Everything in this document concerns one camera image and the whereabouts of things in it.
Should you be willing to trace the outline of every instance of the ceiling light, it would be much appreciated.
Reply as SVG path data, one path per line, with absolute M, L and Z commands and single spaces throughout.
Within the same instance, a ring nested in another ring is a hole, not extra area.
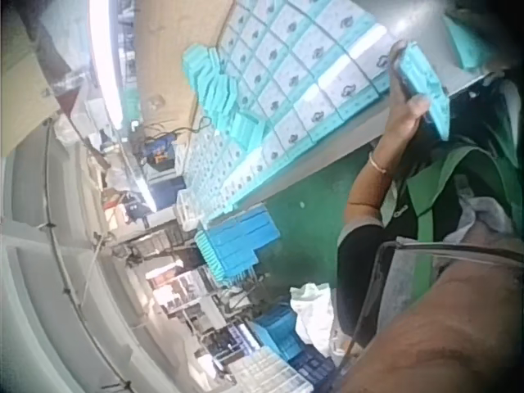
M 89 29 L 93 60 L 98 83 L 106 103 L 107 113 L 115 129 L 122 128 L 124 120 L 120 92 L 116 83 L 115 63 L 111 45 L 109 0 L 89 1 Z

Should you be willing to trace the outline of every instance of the white cloth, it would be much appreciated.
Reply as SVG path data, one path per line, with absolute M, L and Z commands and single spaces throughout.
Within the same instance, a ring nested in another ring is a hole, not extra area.
M 312 282 L 302 288 L 291 288 L 291 308 L 297 313 L 296 333 L 306 344 L 312 344 L 324 356 L 329 355 L 333 320 L 331 289 L 325 283 Z
M 484 223 L 493 232 L 502 235 L 513 234 L 511 219 L 495 199 L 488 196 L 461 197 L 459 203 L 463 210 L 457 230 L 446 236 L 445 242 L 461 242 L 477 220 Z

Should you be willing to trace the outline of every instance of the woman's hand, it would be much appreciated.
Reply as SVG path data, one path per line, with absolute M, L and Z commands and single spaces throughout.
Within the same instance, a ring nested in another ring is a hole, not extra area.
M 400 86 L 397 65 L 400 54 L 407 43 L 403 40 L 397 42 L 390 50 L 390 114 L 386 122 L 384 136 L 409 142 L 417 132 L 420 118 L 429 110 L 431 102 L 423 94 L 418 94 L 409 100 L 406 99 Z

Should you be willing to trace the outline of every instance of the blue plastic crate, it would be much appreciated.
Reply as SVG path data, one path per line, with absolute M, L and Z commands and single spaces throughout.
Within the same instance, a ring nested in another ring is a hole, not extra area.
M 255 319 L 256 336 L 278 356 L 288 361 L 304 349 L 295 331 L 296 314 L 289 305 L 278 305 Z

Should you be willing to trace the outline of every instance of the white plastic bag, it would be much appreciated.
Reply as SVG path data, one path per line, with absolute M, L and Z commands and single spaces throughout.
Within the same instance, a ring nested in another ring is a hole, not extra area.
M 302 288 L 291 288 L 291 307 L 298 317 L 296 333 L 306 344 L 312 344 L 324 356 L 329 355 L 333 325 L 333 306 L 329 284 L 318 287 L 309 282 Z

